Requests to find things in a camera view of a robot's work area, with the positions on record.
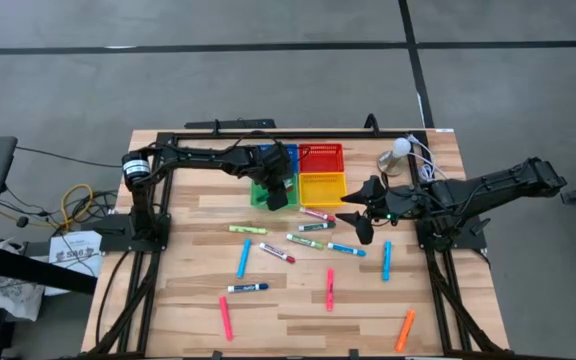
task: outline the red basket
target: red basket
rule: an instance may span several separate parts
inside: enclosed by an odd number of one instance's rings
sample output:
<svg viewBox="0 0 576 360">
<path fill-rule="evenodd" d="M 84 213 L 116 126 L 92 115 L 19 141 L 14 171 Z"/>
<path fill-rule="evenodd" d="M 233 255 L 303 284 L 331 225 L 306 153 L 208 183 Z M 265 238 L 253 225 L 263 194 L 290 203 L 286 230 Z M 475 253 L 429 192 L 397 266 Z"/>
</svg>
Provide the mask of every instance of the red basket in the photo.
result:
<svg viewBox="0 0 576 360">
<path fill-rule="evenodd" d="M 344 172 L 341 144 L 300 144 L 299 172 Z"/>
</svg>

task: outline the orange marker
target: orange marker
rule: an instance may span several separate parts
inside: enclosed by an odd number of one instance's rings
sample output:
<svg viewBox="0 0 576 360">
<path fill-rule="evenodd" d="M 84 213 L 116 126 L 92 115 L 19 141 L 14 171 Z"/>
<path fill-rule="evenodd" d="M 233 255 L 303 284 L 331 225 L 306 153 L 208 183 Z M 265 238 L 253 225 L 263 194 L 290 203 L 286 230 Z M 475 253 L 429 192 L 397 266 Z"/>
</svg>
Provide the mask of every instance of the orange marker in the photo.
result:
<svg viewBox="0 0 576 360">
<path fill-rule="evenodd" d="M 399 333 L 399 339 L 397 339 L 397 345 L 395 345 L 396 352 L 404 351 L 404 347 L 406 346 L 406 340 L 408 339 L 408 333 L 410 332 L 410 328 L 412 327 L 412 322 L 415 320 L 415 310 L 410 309 L 406 314 L 406 320 L 404 321 L 404 326 L 401 328 L 401 332 Z"/>
</svg>

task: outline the red marker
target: red marker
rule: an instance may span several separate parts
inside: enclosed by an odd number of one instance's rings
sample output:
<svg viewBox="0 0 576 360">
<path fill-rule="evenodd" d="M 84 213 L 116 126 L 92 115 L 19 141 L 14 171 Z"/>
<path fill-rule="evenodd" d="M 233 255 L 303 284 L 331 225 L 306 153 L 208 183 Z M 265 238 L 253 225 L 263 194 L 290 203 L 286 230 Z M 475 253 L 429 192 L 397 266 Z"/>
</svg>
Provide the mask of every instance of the red marker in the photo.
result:
<svg viewBox="0 0 576 360">
<path fill-rule="evenodd" d="M 230 326 L 230 315 L 228 314 L 228 304 L 226 297 L 219 298 L 219 307 L 221 307 L 221 318 L 224 320 L 224 330 L 226 331 L 226 339 L 232 340 L 232 327 Z"/>
<path fill-rule="evenodd" d="M 306 209 L 306 208 L 304 208 L 304 207 L 299 208 L 299 211 L 302 212 L 302 213 L 304 213 L 304 214 L 308 214 L 308 215 L 312 215 L 312 216 L 314 216 L 314 217 L 318 217 L 318 218 L 320 218 L 320 219 L 324 219 L 324 220 L 326 220 L 326 221 L 330 221 L 330 222 L 334 222 L 334 221 L 335 221 L 335 217 L 332 216 L 332 215 L 327 215 L 327 214 L 324 214 L 324 213 L 320 213 L 320 212 L 317 212 L 317 211 L 313 211 L 313 210 L 310 210 L 310 209 Z"/>
<path fill-rule="evenodd" d="M 332 281 L 335 276 L 335 270 L 328 268 L 328 287 L 326 289 L 326 310 L 332 311 Z"/>
</svg>

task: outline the concrete floor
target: concrete floor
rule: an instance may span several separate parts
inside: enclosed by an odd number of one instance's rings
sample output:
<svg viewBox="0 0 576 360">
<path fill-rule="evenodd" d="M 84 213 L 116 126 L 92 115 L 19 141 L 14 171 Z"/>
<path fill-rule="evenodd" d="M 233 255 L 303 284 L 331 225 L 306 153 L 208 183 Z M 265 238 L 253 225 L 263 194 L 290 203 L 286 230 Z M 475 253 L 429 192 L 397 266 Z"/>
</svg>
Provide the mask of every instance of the concrete floor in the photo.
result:
<svg viewBox="0 0 576 360">
<path fill-rule="evenodd" d="M 418 41 L 576 40 L 576 1 L 409 2 Z M 0 47 L 403 41 L 401 24 L 394 0 L 0 0 Z M 456 129 L 469 175 L 540 156 L 576 187 L 576 49 L 420 56 L 436 126 Z M 238 117 L 357 127 L 368 112 L 382 127 L 422 126 L 406 50 L 0 56 L 0 135 L 109 163 L 133 129 Z M 119 179 L 18 152 L 8 182 L 22 199 L 56 209 L 73 184 L 114 189 Z M 512 348 L 576 357 L 576 208 L 518 200 L 490 216 Z M 11 235 L 49 233 L 0 217 L 0 237 Z M 37 323 L 19 325 L 13 350 L 75 355 L 89 307 L 82 295 L 48 300 Z"/>
</svg>

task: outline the wooden table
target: wooden table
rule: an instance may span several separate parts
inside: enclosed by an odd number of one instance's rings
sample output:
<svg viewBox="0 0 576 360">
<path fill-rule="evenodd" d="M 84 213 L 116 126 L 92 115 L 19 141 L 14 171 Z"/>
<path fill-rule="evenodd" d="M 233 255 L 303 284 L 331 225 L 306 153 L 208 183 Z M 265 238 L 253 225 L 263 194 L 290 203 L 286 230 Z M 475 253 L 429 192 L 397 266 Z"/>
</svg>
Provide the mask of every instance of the wooden table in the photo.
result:
<svg viewBox="0 0 576 360">
<path fill-rule="evenodd" d="M 154 141 L 157 132 L 135 131 L 130 149 Z M 444 172 L 454 178 L 465 178 L 455 134 L 435 130 L 428 130 L 427 134 L 430 148 Z M 180 145 L 225 148 L 233 141 L 189 140 Z M 349 192 L 357 191 L 370 175 L 378 174 L 376 158 L 392 146 L 392 140 L 387 139 L 301 142 L 343 144 Z M 410 182 L 410 174 L 405 173 L 391 180 L 391 186 Z M 442 353 L 425 255 L 417 246 L 412 222 L 377 228 L 369 246 L 359 244 L 354 228 L 338 222 L 332 231 L 309 232 L 307 236 L 362 248 L 368 255 L 360 258 L 330 250 L 318 251 L 285 239 L 286 232 L 296 232 L 298 224 L 317 222 L 316 219 L 294 210 L 269 212 L 252 208 L 250 183 L 249 179 L 237 179 L 214 170 L 175 171 L 169 209 L 172 233 L 159 267 L 147 356 L 209 356 L 213 350 L 222 351 L 225 356 L 346 356 L 349 348 L 358 349 L 364 356 L 395 355 L 394 343 L 409 308 L 416 310 L 417 317 L 406 354 Z M 130 193 L 122 184 L 118 210 L 127 213 L 131 202 Z M 334 213 L 359 208 L 346 205 L 322 210 Z M 269 233 L 231 233 L 230 224 L 265 227 Z M 246 275 L 238 280 L 235 273 L 247 237 L 252 239 L 253 246 Z M 393 244 L 389 282 L 381 279 L 386 240 Z M 297 259 L 296 263 L 291 265 L 263 253 L 258 247 L 260 242 L 284 249 Z M 495 343 L 507 347 L 488 266 L 470 250 L 456 250 L 453 256 L 464 305 Z M 94 346 L 99 305 L 119 257 L 120 254 L 111 254 L 103 260 L 82 351 Z M 112 284 L 102 316 L 102 334 L 124 308 L 131 267 L 132 254 Z M 328 267 L 335 269 L 333 312 L 325 309 Z M 235 335 L 229 342 L 224 337 L 218 298 L 226 295 L 227 285 L 257 282 L 269 283 L 270 290 L 228 295 Z M 446 309 L 453 347 L 459 348 L 454 314 L 447 303 Z M 139 323 L 133 319 L 129 350 L 136 348 L 138 329 Z"/>
</svg>

